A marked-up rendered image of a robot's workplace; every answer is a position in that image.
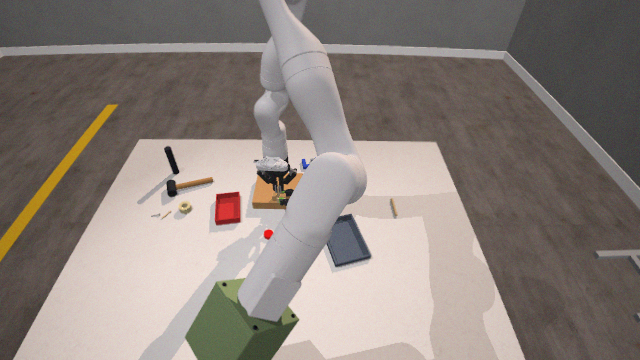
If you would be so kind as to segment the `tan hollow cylinder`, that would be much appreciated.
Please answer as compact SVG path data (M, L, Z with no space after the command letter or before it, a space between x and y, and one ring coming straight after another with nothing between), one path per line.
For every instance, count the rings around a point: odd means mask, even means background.
M188 207L187 207L187 206L188 206ZM186 207L187 207L187 208L186 208ZM181 203L179 204L178 208L179 208L179 210L180 210L180 212L181 212L182 214L187 214L187 213L189 213L189 212L192 210L191 203L190 203L190 202L188 202L188 201L183 201L183 202L181 202Z

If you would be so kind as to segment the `black spring clamp with green grips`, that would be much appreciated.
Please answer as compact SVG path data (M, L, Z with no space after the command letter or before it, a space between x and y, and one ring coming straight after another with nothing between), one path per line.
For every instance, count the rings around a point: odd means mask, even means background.
M286 196L291 196L293 191L294 191L293 189L286 189L286 190L283 190L282 193L286 193ZM279 198L279 203L281 206L282 205L287 206L288 201L289 199Z

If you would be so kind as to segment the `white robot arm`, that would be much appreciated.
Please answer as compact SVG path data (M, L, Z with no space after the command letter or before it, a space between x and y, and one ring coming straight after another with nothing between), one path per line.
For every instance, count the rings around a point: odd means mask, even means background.
M367 186L366 170L346 124L327 52L302 24L307 2L259 0L272 37L263 50L260 71L261 85L268 91L254 106L264 158L256 162L256 168L288 170L286 128L279 117L289 98L317 153L238 290L249 316L276 322L330 239L345 206L358 201Z

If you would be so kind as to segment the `wooden-handled black mallet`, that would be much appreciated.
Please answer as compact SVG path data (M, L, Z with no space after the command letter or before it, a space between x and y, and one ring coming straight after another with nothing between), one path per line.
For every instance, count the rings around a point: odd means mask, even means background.
M176 184L175 180L168 180L166 182L167 194L170 197L174 197L174 196L177 195L177 190L179 190L179 189L188 188L188 187L197 186L197 185L202 185L202 184L204 184L202 179L195 180L195 181L190 181L190 182L185 182L185 183L181 183L181 184Z

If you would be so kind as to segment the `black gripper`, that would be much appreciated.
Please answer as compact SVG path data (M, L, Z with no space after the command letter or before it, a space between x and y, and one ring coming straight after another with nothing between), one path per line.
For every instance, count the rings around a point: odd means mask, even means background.
M288 163L288 157L284 160L285 162ZM283 178L287 173L289 172L289 174ZM269 176L269 175L271 176ZM257 175L260 176L267 184L272 184L273 185L273 191L275 191L275 193L277 193L277 187L278 187L278 182L277 182L277 177L279 178L279 193L282 193L282 191L284 190L284 184L289 184L294 177L297 175L297 169L294 168L290 168L290 165L288 163L288 170L287 171L262 171L262 170L257 170Z

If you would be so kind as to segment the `light wooden board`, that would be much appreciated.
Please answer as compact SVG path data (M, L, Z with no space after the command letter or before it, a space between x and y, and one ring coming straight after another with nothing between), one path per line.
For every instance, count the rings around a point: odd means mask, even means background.
M284 190L295 189L303 173L297 173L289 184L284 184ZM285 205L280 205L279 198L289 199L291 196L277 197L277 201L272 201L273 185L267 184L262 178L257 176L252 205L254 209L286 209Z

